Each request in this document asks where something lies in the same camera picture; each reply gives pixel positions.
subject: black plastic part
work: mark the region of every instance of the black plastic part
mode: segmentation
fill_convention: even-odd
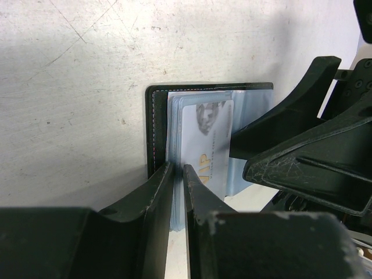
[[[191,279],[366,278],[353,243],[326,213],[237,213],[184,166]]]
[[[317,114],[340,62],[335,56],[315,58],[288,97],[231,137],[230,157],[249,160],[322,123]]]
[[[354,8],[363,39],[372,44],[372,1],[354,0]]]
[[[0,210],[0,278],[163,279],[173,165],[101,210]]]
[[[312,109],[301,110],[305,104],[302,103],[304,99],[296,98],[300,94],[298,87],[308,88],[308,91],[301,91],[301,96],[308,96],[314,88],[311,76],[319,67],[320,73],[328,72],[327,75],[318,76],[322,83],[317,83],[317,88],[323,96],[336,65],[330,62],[335,61],[333,58],[325,58],[329,61],[326,64],[324,59],[316,58],[314,61],[316,60],[320,63],[313,62],[310,67],[312,69],[307,71],[294,91],[274,110],[241,131],[240,138],[234,137],[235,141],[231,145],[236,149],[239,141],[242,148],[243,143],[250,139],[243,158],[248,159],[244,179],[361,216],[372,202],[372,91],[365,92],[366,89],[360,89],[358,85],[347,98],[342,94],[333,96],[326,107],[325,115],[333,113],[335,117],[311,127],[309,123],[317,111],[314,104],[319,106],[320,102],[317,98],[311,100],[304,97]],[[366,61],[367,59],[358,63],[344,85],[346,89],[354,85]],[[294,110],[298,118],[292,120],[294,115],[283,113],[288,110]],[[291,137],[287,135],[287,130],[291,131]],[[261,153],[253,156],[255,154],[251,151],[254,150]]]
[[[337,82],[324,109],[321,117],[324,120],[332,119],[346,111],[372,90],[372,59],[360,60],[352,71],[337,71],[335,79],[341,77],[344,72],[347,72],[345,79]]]
[[[271,211],[328,212],[336,216],[347,229],[361,234],[372,235],[372,210],[370,209],[363,216],[353,216],[299,196],[279,191],[261,212]]]

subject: black plastic fin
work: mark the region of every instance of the black plastic fin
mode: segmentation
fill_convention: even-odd
[[[184,166],[183,176],[189,278],[219,278],[212,247],[216,213],[236,211],[202,184],[191,165]]]
[[[354,8],[363,39],[372,44],[372,1],[354,0]]]
[[[100,213],[0,209],[0,277],[163,279],[173,180],[173,165],[164,164]]]
[[[362,59],[355,65],[354,70],[340,72],[335,79],[344,75],[345,80],[336,83],[321,116],[324,120],[332,119],[346,111],[372,89],[372,59]]]
[[[372,202],[371,122],[369,91],[335,118],[249,160],[243,177],[363,215]]]
[[[230,157],[249,160],[322,123],[317,114],[340,62],[335,56],[315,58],[281,103],[232,136]]]

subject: scratch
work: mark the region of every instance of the scratch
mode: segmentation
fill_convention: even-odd
[[[109,33],[106,33],[107,35],[107,41],[109,41]],[[110,44],[108,44],[107,51],[110,52]],[[109,69],[109,90],[111,91],[111,73],[110,73],[110,61],[108,64],[108,69]]]
[[[22,85],[25,85],[27,84],[30,80],[32,80],[35,76],[37,76],[38,74],[40,74],[40,72],[36,73],[35,75],[33,75],[32,77],[30,77],[28,80],[26,80]]]
[[[291,171],[293,165],[294,165],[294,163],[291,163],[291,165],[288,168],[287,175],[286,175],[287,178],[289,176],[289,172]]]
[[[126,39],[124,38],[124,35],[118,30],[117,31],[119,34],[120,34],[120,36],[121,36],[121,39],[127,44],[127,41],[126,41]]]
[[[137,22],[137,19],[138,19],[138,15],[137,15],[137,17],[135,18],[134,23],[132,24],[132,27],[130,28],[130,33],[132,33],[133,26],[134,26],[135,23]]]
[[[54,62],[56,62],[59,58],[62,57],[62,55],[64,55],[67,51],[69,51],[69,49],[72,48],[73,45],[76,44],[78,40],[80,40],[80,38],[77,39],[75,42],[73,42],[72,45],[69,46],[69,47],[68,47],[64,52],[62,52],[62,53],[61,53],[61,54],[60,54],[56,59],[50,61],[50,62],[49,62],[48,64],[46,64],[44,67],[49,67],[51,64],[53,64]]]
[[[52,76],[51,74],[49,74],[47,71],[45,71],[47,73],[48,76],[50,76],[51,78],[54,78],[54,76]]]
[[[113,5],[115,5],[116,3],[118,2],[118,0],[116,0],[103,14],[102,16],[100,16],[82,35],[84,36],[91,28],[93,28],[93,26],[98,22],[98,20],[100,20],[101,18],[103,18],[103,16],[105,14],[107,14],[107,12],[112,8]],[[53,64],[54,62],[56,62],[59,58],[61,58],[67,51],[69,51],[70,48],[73,47],[74,44],[76,44],[78,41],[80,40],[80,37],[79,39],[77,39],[76,41],[74,41],[71,46],[69,46],[64,52],[62,52],[56,59],[50,61],[48,64],[46,64],[44,67],[49,67],[51,64]]]
[[[47,58],[48,60],[50,60],[49,57],[47,57],[47,56],[43,53],[43,51],[41,51],[40,49],[39,49],[39,52],[40,52],[41,54],[43,54],[43,56],[44,56],[45,58]]]
[[[40,129],[40,121],[37,123],[37,128],[38,130],[42,133],[41,129]]]
[[[69,20],[61,13],[61,11],[56,7],[56,5],[54,5],[54,3],[52,2],[52,0],[49,0],[50,3],[54,6],[54,8],[56,8],[56,10],[60,13],[61,16],[63,16],[63,18],[68,22],[68,24],[71,26],[71,28],[75,31],[75,33],[82,39],[82,41],[84,43],[87,43],[83,37],[78,33],[78,31],[76,31],[76,29],[72,26],[72,24],[69,22]]]
[[[137,86],[138,86],[138,85],[132,83],[132,84],[129,86],[128,90],[130,90],[130,89],[132,89],[132,88],[134,88],[134,87],[137,87]]]
[[[177,44],[177,46],[176,46],[176,49],[175,49],[174,52],[173,52],[173,58],[176,57],[176,51],[177,51],[179,45],[180,45],[180,42],[178,42],[178,44]]]
[[[195,29],[195,31],[196,31],[196,32],[197,32],[198,34],[200,34],[199,30],[198,30],[198,29],[196,29],[194,25],[191,25],[191,26],[192,26],[192,28],[194,28],[194,29]]]
[[[115,2],[102,14],[102,16],[100,16],[92,25],[91,25],[91,27],[89,27],[89,29],[90,28],[92,28],[93,27],[93,25],[95,25],[97,22],[98,22],[98,20],[100,20],[101,18],[103,18],[103,16],[105,15],[105,14],[107,14],[107,12],[109,11],[109,10],[111,10],[111,8],[112,8],[112,6],[113,5],[115,5],[116,3],[118,2],[118,0],[115,0]]]
[[[121,19],[121,17],[120,17],[119,14],[117,13],[117,11],[116,11],[115,9],[113,9],[113,11],[114,11],[115,14],[117,15],[117,17],[119,18],[119,20],[121,21],[121,23],[123,24],[124,28],[125,28],[125,29],[127,30],[127,32],[129,33],[129,36],[132,38],[135,47],[139,50],[139,54],[141,55],[142,59],[143,59],[144,62],[145,62],[145,65],[147,66],[147,65],[148,65],[148,64],[147,64],[147,60],[146,60],[144,54],[142,53],[140,47],[139,47],[139,46],[137,45],[137,43],[135,42],[134,37],[133,37],[132,34],[130,33],[129,29],[127,28],[127,26],[125,25],[124,21]]]

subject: gray surface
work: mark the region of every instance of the gray surface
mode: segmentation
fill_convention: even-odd
[[[272,81],[348,67],[352,1],[1,1],[0,205],[99,209],[145,180],[152,83]]]

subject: card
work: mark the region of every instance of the card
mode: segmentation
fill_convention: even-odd
[[[183,108],[189,105],[203,103],[218,103],[231,100],[230,92],[208,92],[205,94],[174,96],[171,99],[171,115],[168,119],[170,132],[167,139],[167,160],[176,166],[176,176],[174,179],[174,193],[171,214],[171,229],[182,230],[185,226],[184,221],[184,191],[183,191],[183,164],[181,163],[181,141],[183,126]]]
[[[234,101],[200,103],[183,108],[181,166],[190,164],[201,182],[223,199]]]

